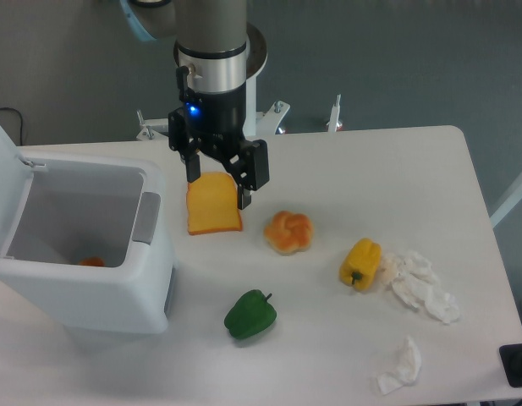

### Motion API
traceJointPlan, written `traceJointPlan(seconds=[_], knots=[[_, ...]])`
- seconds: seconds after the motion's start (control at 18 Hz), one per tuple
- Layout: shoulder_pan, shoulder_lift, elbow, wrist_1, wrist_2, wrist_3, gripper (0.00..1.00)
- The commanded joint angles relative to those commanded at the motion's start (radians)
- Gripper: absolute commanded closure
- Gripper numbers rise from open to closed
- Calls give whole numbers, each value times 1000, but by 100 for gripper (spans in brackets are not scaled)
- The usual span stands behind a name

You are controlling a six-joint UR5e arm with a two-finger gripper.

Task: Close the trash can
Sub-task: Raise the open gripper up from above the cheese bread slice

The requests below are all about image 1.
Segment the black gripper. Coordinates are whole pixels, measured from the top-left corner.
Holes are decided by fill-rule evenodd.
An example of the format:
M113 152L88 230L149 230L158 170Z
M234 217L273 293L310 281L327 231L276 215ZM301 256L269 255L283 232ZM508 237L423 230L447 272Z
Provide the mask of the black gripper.
M168 146L180 155L188 183L201 176L197 150L227 168L237 184L238 208L270 180L264 140L244 140L246 88L223 93L181 91L182 108L168 114Z

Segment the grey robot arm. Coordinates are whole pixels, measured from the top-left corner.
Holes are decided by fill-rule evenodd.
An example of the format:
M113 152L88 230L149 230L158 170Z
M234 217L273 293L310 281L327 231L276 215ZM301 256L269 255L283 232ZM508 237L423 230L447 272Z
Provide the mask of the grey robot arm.
M266 41L247 21L244 1L123 1L142 41L174 36L180 107L168 114L168 143L189 183L201 175L200 154L220 162L237 185L237 205L269 178L267 144L256 140L256 79Z

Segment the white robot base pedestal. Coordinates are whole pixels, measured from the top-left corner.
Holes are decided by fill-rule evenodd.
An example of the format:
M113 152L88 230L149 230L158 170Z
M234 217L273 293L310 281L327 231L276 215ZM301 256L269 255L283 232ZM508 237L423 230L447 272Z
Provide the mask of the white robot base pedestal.
M290 110L288 103L277 100L267 111L257 110L257 77L266 66L267 45L264 35L251 23L247 24L247 36L245 136L252 138L257 135L285 134L282 121ZM168 135L166 118L144 120L141 110L137 111L137 117L140 125L137 140L162 140Z

